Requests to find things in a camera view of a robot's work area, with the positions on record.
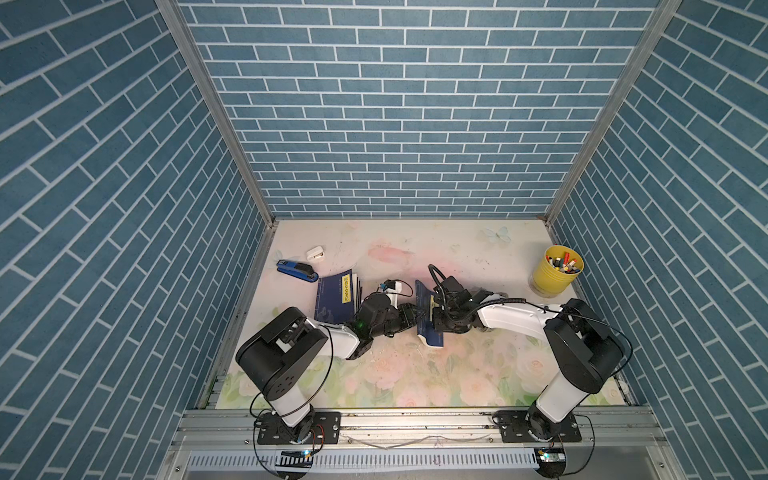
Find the blue book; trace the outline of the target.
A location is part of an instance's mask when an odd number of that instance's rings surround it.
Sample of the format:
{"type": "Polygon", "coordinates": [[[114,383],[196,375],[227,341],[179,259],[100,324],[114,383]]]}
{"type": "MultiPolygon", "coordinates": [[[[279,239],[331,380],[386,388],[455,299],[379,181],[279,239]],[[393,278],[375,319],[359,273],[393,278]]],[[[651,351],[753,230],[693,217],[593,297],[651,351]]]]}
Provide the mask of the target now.
{"type": "Polygon", "coordinates": [[[320,278],[317,286],[314,319],[341,325],[350,321],[361,303],[362,285],[351,269],[320,278]]]}
{"type": "Polygon", "coordinates": [[[421,281],[415,281],[415,295],[417,300],[417,336],[422,343],[429,348],[443,348],[444,336],[434,327],[433,310],[437,306],[434,301],[434,292],[428,289],[421,281]]]}

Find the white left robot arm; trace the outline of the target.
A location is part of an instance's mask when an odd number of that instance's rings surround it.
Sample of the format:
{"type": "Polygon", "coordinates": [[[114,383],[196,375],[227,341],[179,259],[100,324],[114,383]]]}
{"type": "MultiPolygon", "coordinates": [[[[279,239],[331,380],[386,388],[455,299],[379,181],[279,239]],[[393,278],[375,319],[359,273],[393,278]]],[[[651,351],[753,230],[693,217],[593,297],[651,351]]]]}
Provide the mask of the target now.
{"type": "Polygon", "coordinates": [[[410,303],[396,306],[385,293],[369,295],[343,324],[327,324],[289,307],[239,347],[235,362],[271,407],[265,418],[283,443],[301,443],[315,424],[312,399],[297,383],[315,358],[356,360],[376,338],[393,337],[428,317],[410,303]]]}

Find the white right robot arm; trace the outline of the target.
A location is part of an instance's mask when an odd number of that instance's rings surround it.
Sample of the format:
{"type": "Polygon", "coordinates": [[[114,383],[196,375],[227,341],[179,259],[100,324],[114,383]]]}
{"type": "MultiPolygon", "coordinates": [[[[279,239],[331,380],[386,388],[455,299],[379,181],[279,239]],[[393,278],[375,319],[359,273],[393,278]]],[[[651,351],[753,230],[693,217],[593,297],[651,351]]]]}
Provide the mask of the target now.
{"type": "Polygon", "coordinates": [[[430,264],[428,271],[435,283],[436,305],[429,321],[434,332],[505,330],[548,343],[558,372],[525,417],[530,435],[540,441],[557,437],[573,410],[585,398],[600,392],[632,356],[627,337],[598,319],[580,299],[546,306],[485,289],[471,293],[437,266],[430,264]]]}

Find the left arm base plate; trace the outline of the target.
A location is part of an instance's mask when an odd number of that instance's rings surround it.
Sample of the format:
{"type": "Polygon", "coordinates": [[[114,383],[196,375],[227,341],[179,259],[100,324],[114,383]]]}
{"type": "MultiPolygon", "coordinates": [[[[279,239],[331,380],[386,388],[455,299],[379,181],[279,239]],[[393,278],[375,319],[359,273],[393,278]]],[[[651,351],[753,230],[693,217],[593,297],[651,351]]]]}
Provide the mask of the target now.
{"type": "Polygon", "coordinates": [[[256,442],[258,445],[337,444],[342,415],[338,411],[311,411],[295,426],[288,426],[271,411],[260,416],[256,442]]]}

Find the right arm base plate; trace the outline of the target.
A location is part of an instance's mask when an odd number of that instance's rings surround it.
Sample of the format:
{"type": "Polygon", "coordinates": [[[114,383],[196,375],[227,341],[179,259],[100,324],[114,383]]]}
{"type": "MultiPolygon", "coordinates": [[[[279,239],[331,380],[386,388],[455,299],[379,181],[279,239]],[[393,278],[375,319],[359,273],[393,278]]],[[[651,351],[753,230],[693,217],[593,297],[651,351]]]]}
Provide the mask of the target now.
{"type": "Polygon", "coordinates": [[[579,443],[582,435],[573,414],[561,422],[549,420],[535,406],[498,410],[491,421],[504,443],[579,443]]]}

